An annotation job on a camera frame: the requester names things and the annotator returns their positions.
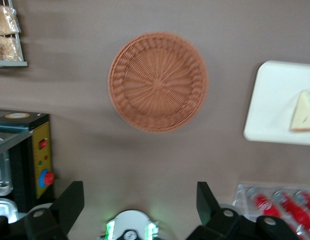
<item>snack bag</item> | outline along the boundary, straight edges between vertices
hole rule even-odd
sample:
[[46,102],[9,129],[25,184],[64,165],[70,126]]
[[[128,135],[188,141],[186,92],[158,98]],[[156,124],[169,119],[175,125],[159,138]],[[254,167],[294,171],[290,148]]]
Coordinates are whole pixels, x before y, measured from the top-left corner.
[[14,37],[0,36],[0,46],[0,60],[21,61],[21,57],[19,56],[19,49]]
[[0,35],[16,34],[20,32],[16,18],[16,11],[10,6],[0,5]]

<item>metal tray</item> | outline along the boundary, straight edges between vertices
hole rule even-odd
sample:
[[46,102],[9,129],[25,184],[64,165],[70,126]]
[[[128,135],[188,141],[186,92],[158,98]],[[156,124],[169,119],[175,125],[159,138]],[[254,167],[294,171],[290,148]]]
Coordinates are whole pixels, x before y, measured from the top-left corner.
[[0,198],[0,216],[8,218],[8,223],[14,223],[18,220],[18,211],[16,204],[8,199]]

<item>emergency stop button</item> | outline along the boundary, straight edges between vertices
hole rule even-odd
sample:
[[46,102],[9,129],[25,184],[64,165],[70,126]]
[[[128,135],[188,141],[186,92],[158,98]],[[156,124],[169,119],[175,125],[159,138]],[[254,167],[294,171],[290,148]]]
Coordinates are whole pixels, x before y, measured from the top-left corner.
[[55,179],[55,174],[47,169],[43,170],[39,176],[39,186],[44,188],[48,185],[52,185]]

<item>red packaged item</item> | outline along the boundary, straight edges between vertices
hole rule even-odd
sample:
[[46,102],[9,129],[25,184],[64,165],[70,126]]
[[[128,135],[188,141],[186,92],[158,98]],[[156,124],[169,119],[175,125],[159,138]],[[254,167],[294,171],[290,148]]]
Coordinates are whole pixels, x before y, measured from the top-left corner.
[[286,212],[291,214],[294,220],[301,224],[310,235],[310,216],[309,214],[298,204],[296,204],[292,198],[284,191],[278,191],[274,194],[275,202],[279,203]]
[[262,192],[259,192],[255,188],[251,188],[248,190],[247,195],[263,215],[281,218],[278,208],[271,199],[267,198]]
[[297,201],[307,206],[310,209],[310,193],[307,191],[299,191],[296,193],[295,198]]

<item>red button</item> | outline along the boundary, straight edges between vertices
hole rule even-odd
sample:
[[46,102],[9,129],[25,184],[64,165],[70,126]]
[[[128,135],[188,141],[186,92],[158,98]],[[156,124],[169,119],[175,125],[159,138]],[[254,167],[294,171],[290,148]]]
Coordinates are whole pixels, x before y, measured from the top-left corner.
[[43,139],[42,141],[39,142],[39,149],[43,149],[46,146],[47,146],[46,139]]
[[47,185],[52,185],[55,179],[55,175],[53,172],[48,172],[44,176],[44,184]]

